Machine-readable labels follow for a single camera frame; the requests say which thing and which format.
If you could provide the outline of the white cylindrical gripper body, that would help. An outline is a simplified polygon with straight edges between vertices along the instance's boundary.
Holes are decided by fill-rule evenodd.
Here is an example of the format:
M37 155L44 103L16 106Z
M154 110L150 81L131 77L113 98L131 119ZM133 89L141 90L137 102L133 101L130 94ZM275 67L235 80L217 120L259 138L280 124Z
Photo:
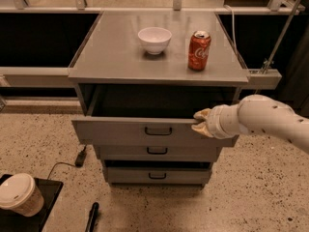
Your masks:
M214 107L207 116L206 124L211 135L217 139L239 135L238 106L235 104Z

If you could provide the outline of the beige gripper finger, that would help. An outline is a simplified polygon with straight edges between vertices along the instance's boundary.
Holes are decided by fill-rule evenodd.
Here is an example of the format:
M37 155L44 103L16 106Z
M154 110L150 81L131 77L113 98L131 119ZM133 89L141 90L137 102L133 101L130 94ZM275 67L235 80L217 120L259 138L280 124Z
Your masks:
M200 133L200 134L202 134L202 135L204 135L204 136L212 137L212 134L211 134L210 131L208 130L208 128L207 128L207 126L206 126L205 123L199 123L199 124L197 124L197 125L192 125L191 128L192 128L194 131L196 131L196 132L198 132L198 133Z
M196 112L193 117L196 119L196 120L206 120L208 115L210 114L211 112L211 109L210 108L205 108L203 110L200 110L198 112Z

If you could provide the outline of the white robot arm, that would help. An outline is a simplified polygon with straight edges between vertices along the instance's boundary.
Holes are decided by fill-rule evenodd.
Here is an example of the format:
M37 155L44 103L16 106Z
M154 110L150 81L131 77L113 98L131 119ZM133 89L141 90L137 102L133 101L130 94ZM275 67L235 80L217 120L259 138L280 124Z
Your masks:
M250 95L238 104L206 108L193 117L198 123L191 128L208 137L226 139L241 134L266 134L309 154L309 119L266 96Z

